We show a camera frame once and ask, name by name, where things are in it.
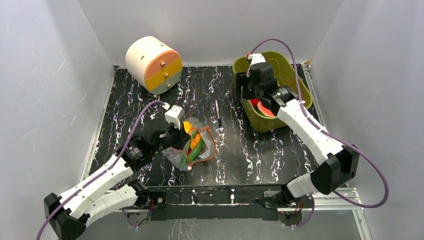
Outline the pink peach toy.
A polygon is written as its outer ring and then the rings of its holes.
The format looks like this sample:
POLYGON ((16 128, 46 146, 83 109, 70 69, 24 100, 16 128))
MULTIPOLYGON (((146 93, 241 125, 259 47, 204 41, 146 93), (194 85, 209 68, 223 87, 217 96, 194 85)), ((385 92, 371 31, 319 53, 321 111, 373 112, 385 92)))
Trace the pink peach toy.
POLYGON ((172 154, 181 155, 183 151, 181 149, 175 149, 175 148, 171 147, 170 152, 172 154))

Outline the green chili pepper toy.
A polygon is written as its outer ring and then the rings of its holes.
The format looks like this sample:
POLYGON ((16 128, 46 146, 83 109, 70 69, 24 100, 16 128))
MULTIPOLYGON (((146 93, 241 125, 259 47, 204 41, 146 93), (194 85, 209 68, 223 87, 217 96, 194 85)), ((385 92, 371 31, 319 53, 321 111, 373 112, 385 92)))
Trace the green chili pepper toy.
POLYGON ((180 168, 186 171, 187 169, 190 169, 194 164, 199 162, 204 162, 206 160, 205 157, 203 157, 205 151, 205 141, 199 140, 196 142, 196 145, 191 144, 188 148, 188 151, 183 150, 181 154, 181 163, 180 168))

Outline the clear zip top bag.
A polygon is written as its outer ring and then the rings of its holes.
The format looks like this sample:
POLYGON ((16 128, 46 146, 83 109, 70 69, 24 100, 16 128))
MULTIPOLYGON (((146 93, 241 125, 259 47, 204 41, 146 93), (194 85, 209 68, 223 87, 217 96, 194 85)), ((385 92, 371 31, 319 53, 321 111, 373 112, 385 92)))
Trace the clear zip top bag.
POLYGON ((194 164, 209 161, 216 154, 216 142, 210 128, 195 117, 183 122, 185 132, 191 139, 182 150, 168 148, 162 153, 175 167, 182 171, 190 171, 194 164))

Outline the yellow mango toy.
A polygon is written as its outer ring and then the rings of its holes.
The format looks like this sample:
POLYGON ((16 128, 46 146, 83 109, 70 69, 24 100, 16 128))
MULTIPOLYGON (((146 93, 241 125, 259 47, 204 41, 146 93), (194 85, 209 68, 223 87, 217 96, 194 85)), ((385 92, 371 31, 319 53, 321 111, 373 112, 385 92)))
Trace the yellow mango toy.
POLYGON ((185 132, 187 134, 189 134, 190 131, 191 131, 191 129, 192 129, 192 127, 193 127, 193 125, 189 121, 184 121, 183 122, 183 127, 184 127, 185 132))

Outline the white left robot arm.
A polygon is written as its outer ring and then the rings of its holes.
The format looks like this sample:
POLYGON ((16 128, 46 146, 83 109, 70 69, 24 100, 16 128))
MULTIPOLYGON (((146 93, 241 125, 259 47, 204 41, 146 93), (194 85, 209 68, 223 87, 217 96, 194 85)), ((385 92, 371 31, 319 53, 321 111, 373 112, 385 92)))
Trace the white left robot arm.
POLYGON ((61 193, 50 193, 44 200, 46 219, 60 240, 76 240, 98 219, 126 207, 149 208, 157 203, 160 192, 151 192, 137 180, 118 187, 142 167, 153 161, 154 155, 168 149, 182 150, 190 144, 190 129, 173 123, 165 130, 156 130, 150 139, 141 133, 131 136, 128 143, 95 173, 77 186, 61 193))

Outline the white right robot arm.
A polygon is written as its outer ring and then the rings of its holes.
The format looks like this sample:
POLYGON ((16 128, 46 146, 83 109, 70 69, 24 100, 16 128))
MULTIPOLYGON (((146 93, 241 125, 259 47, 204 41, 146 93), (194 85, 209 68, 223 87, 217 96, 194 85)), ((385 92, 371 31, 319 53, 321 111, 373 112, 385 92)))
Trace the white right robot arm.
POLYGON ((295 177, 281 186, 268 203, 295 207, 303 196, 315 193, 328 195, 356 176, 359 154, 346 144, 324 133, 324 128, 304 109, 298 94, 287 85, 279 86, 272 66, 256 63, 247 72, 235 75, 237 99, 258 99, 296 134, 313 154, 318 168, 295 177))

